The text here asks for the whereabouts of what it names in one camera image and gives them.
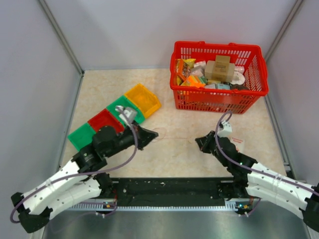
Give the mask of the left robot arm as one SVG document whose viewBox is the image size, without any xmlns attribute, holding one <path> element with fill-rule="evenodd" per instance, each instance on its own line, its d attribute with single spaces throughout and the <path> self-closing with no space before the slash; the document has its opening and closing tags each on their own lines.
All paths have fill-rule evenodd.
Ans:
<svg viewBox="0 0 319 239">
<path fill-rule="evenodd" d="M 34 189 L 11 196 L 14 209 L 10 221 L 21 224 L 27 233 L 46 226 L 61 212 L 88 199 L 109 197 L 113 182 L 109 172 L 128 164 L 124 163 L 103 170 L 107 159 L 133 146 L 134 151 L 143 150 L 158 133 L 132 123 L 117 133 L 111 126 L 100 128 L 91 143 L 80 149 L 62 168 Z"/>
</svg>

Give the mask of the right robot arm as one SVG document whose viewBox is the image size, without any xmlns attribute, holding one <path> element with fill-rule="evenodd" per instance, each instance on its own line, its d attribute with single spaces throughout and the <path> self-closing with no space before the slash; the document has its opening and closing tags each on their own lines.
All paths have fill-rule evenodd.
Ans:
<svg viewBox="0 0 319 239">
<path fill-rule="evenodd" d="M 211 131 L 196 138 L 203 153 L 212 154 L 236 181 L 232 186 L 238 197 L 247 194 L 269 201 L 297 217 L 311 229 L 319 230 L 319 187 L 303 183 L 264 166 L 236 149 L 226 137 Z"/>
</svg>

